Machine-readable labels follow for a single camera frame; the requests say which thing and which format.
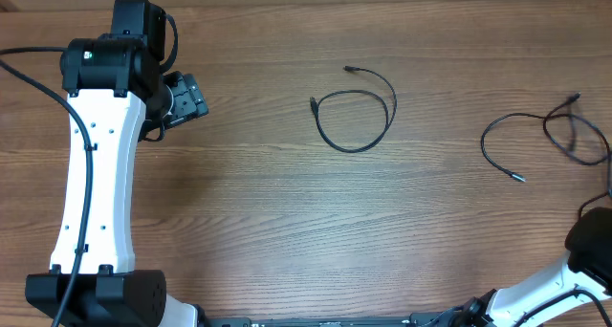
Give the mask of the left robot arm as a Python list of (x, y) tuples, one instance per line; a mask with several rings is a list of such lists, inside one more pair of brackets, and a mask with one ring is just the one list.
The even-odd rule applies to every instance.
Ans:
[(131, 233), (139, 142), (208, 112), (191, 75), (173, 70), (174, 19), (147, 0), (117, 0), (109, 33), (77, 38), (60, 58), (72, 136), (61, 229), (49, 269), (25, 296), (63, 326), (203, 326), (159, 270), (139, 270)]

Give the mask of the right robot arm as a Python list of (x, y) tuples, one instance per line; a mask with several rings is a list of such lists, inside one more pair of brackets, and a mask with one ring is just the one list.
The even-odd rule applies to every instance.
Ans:
[(570, 229), (555, 263), (509, 288), (473, 298), (454, 326), (540, 326), (589, 302), (602, 315), (611, 297), (611, 210), (595, 207)]

